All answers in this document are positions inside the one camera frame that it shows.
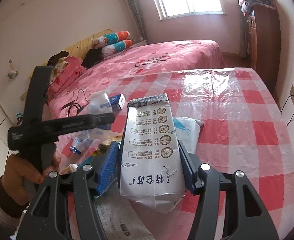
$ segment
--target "black wristband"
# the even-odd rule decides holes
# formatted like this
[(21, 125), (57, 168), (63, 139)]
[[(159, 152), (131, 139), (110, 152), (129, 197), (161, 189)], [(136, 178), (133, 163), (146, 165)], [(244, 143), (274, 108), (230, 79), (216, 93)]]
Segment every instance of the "black wristband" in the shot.
[(12, 218), (20, 218), (24, 209), (29, 205), (27, 202), (25, 205), (18, 205), (11, 196), (9, 196), (3, 185), (2, 177), (0, 177), (0, 208)]

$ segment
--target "power cord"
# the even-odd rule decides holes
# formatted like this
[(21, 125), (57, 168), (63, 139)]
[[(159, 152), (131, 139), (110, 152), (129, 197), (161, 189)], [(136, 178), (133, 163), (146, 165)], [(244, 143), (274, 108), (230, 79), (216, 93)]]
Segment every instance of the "power cord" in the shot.
[(292, 118), (294, 117), (294, 114), (291, 116), (291, 119), (290, 119), (290, 121), (286, 124), (286, 126), (288, 126), (289, 125), (289, 123), (292, 121)]
[[(287, 98), (287, 100), (285, 101), (285, 104), (288, 102), (288, 100), (289, 100), (290, 97), (294, 97), (294, 95), (289, 95), (288, 98)], [(283, 107), (282, 107), (282, 109), (280, 111), (281, 114), (282, 114), (283, 108), (285, 108), (285, 104), (283, 105)]]

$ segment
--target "window sill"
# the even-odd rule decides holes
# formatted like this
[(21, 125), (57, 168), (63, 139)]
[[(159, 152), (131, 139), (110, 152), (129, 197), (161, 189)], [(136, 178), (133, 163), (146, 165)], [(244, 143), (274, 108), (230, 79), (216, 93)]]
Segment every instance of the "window sill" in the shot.
[(199, 12), (199, 13), (186, 13), (186, 14), (179, 14), (174, 16), (167, 16), (160, 18), (159, 21), (168, 20), (168, 19), (174, 19), (174, 18), (180, 18), (180, 17), (186, 17), (186, 16), (193, 16), (193, 15), (227, 15), (224, 12)]

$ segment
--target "hand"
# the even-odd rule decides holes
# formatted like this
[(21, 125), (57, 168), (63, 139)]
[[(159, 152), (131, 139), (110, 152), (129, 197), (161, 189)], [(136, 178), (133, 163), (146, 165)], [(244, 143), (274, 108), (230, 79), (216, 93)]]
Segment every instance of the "hand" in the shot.
[(40, 174), (30, 162), (19, 155), (12, 154), (7, 159), (5, 173), (2, 177), (3, 188), (18, 205), (25, 205), (28, 196), (24, 188), (23, 178), (30, 180), (32, 183), (41, 184), (48, 173), (58, 171), (60, 161), (60, 155), (55, 153), (53, 164), (46, 168), (43, 174)]

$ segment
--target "tissue package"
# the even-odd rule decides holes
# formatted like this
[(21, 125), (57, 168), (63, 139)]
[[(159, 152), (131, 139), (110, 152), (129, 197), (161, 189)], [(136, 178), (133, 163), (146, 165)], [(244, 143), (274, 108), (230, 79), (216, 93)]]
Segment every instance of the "tissue package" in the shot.
[(161, 213), (173, 210), (184, 196), (185, 182), (167, 94), (128, 103), (119, 192)]

